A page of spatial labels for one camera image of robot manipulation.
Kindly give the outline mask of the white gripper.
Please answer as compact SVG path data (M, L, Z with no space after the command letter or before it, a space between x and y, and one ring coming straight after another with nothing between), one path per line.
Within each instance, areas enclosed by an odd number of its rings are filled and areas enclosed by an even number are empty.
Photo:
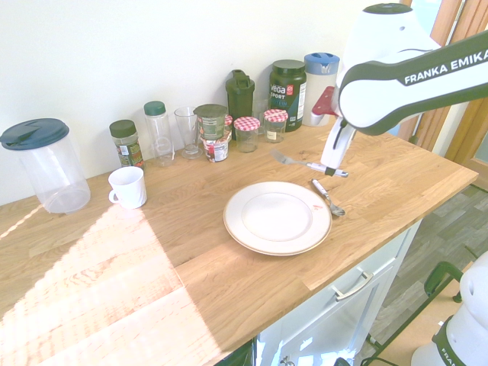
M344 118L339 117L326 140L323 153L320 159L322 165L326 167L325 174L331 175L335 170L335 175L341 175L341 169L338 169L347 152L347 149L355 135L356 129Z

